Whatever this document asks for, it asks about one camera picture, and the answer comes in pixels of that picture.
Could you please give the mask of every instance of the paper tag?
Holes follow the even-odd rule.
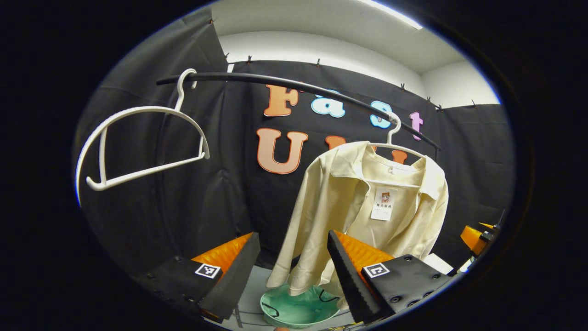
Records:
[[[396,192],[393,188],[379,187],[376,190],[376,197],[373,199],[372,218],[374,220],[389,221],[392,216]]]

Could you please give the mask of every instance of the white hanger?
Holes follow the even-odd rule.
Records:
[[[407,153],[411,153],[413,155],[416,155],[416,156],[418,156],[420,158],[425,158],[425,156],[423,154],[418,153],[417,151],[413,151],[413,150],[411,150],[409,148],[398,146],[398,145],[393,145],[392,144],[392,135],[394,133],[397,133],[398,131],[400,131],[400,128],[402,126],[402,122],[400,122],[400,117],[398,117],[398,115],[396,115],[393,112],[389,112],[388,113],[388,116],[389,116],[390,123],[396,122],[396,127],[388,132],[388,140],[387,140],[386,144],[370,143],[370,144],[368,144],[368,146],[376,146],[376,147],[384,147],[384,148],[394,148],[395,150],[405,151]],[[379,181],[379,180],[367,180],[367,179],[364,179],[364,180],[365,181],[368,181],[370,183],[384,184],[384,185],[392,185],[392,186],[399,186],[399,187],[414,187],[414,188],[419,188],[420,187],[419,185],[411,185],[411,184],[397,183],[397,182],[391,182],[391,181]]]
[[[182,84],[188,74],[196,74],[196,70],[187,69],[178,78],[178,101],[176,102],[176,107],[174,109],[171,109],[168,107],[158,107],[158,106],[145,106],[145,107],[130,108],[127,110],[117,112],[116,114],[110,116],[104,122],[100,123],[100,125],[92,132],[92,134],[88,137],[88,139],[86,140],[86,143],[82,147],[82,151],[79,155],[78,164],[77,164],[76,172],[75,172],[75,188],[76,188],[76,194],[78,196],[78,204],[80,206],[81,206],[81,203],[80,203],[80,199],[79,199],[79,176],[80,176],[80,171],[82,169],[82,163],[83,163],[84,158],[86,157],[86,153],[88,152],[90,145],[94,142],[94,140],[96,139],[96,137],[98,135],[101,136],[100,137],[100,150],[99,150],[99,155],[98,155],[99,168],[100,168],[100,183],[94,182],[90,178],[90,176],[86,177],[86,183],[88,183],[88,186],[90,186],[90,188],[92,188],[95,191],[104,191],[108,188],[111,188],[113,186],[117,186],[118,184],[125,183],[129,180],[137,179],[139,177],[143,177],[148,174],[156,173],[158,171],[181,166],[182,164],[194,162],[196,160],[200,160],[201,158],[205,158],[205,159],[210,158],[210,154],[209,154],[209,150],[208,150],[208,143],[206,142],[206,137],[204,136],[204,132],[202,131],[200,126],[198,126],[198,124],[193,119],[191,119],[190,116],[188,116],[180,111],[180,108],[182,107],[182,103],[183,103],[183,98],[184,98],[184,91],[183,91]],[[196,88],[196,82],[194,82],[192,84],[192,89],[194,89],[194,88]],[[106,179],[106,167],[105,167],[105,162],[104,162],[104,154],[105,154],[104,149],[105,149],[105,145],[106,145],[106,132],[108,130],[108,126],[111,125],[112,123],[120,120],[123,117],[127,117],[127,116],[134,115],[134,114],[139,114],[142,112],[164,112],[166,114],[181,117],[184,120],[190,122],[190,124],[192,124],[194,127],[196,127],[196,129],[198,130],[198,132],[200,133],[200,136],[201,136],[200,137],[200,146],[198,148],[198,156],[194,157],[194,158],[189,158],[187,160],[182,160],[182,161],[173,162],[173,163],[169,163],[169,164],[159,165],[157,167],[153,167],[153,168],[149,168],[149,169],[139,170],[134,173],[126,174],[126,175],[123,175],[123,176],[120,176],[117,178],[112,178],[112,179],[107,180]]]

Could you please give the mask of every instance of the clothes rail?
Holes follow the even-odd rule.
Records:
[[[162,78],[157,80],[157,85],[166,85],[166,84],[173,84],[178,81],[179,75],[174,75],[167,78]],[[281,86],[286,88],[291,88],[294,90],[301,90],[304,92],[309,92],[313,94],[318,94],[323,97],[328,97],[330,99],[340,101],[340,102],[347,102],[353,105],[360,107],[360,109],[367,111],[370,114],[374,114],[375,116],[390,119],[390,122],[394,122],[391,119],[390,115],[383,110],[374,108],[364,102],[356,100],[354,98],[348,97],[344,94],[338,94],[332,91],[327,90],[326,88],[318,87],[315,85],[310,85],[307,83],[297,82],[293,80],[287,80],[284,78],[278,78],[273,76],[265,76],[265,75],[255,75],[255,74],[241,74],[235,72],[199,72],[197,74],[189,74],[186,81],[239,81],[239,82],[253,82],[258,84],[271,84],[275,86]],[[412,128],[411,125],[401,122],[401,127],[410,132],[411,134],[421,138],[424,142],[428,143],[429,145],[435,148],[435,152],[440,151],[441,148],[435,144],[431,139],[427,138],[422,133],[416,131]]]

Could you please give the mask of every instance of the floor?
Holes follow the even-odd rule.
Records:
[[[274,326],[268,324],[263,319],[263,312],[261,310],[259,301],[261,296],[268,290],[265,287],[265,281],[268,279],[271,270],[264,269],[258,266],[254,266],[251,270],[251,274],[249,276],[249,280],[247,285],[245,286],[245,290],[243,291],[243,295],[239,300],[238,304],[238,312],[239,312],[239,320],[236,317],[236,314],[230,317],[229,320],[224,320],[223,323],[215,323],[213,321],[209,321],[213,324],[219,325],[224,327],[225,329],[229,330],[242,330],[242,331],[254,331],[254,330],[267,330],[273,331],[275,329]],[[353,317],[351,316],[351,312],[349,310],[342,310],[339,314],[327,321],[322,323],[318,323],[312,327],[309,327],[305,330],[308,331],[320,331],[320,330],[329,330],[334,327],[349,325],[353,322]],[[361,329],[360,326],[349,326],[350,329]]]

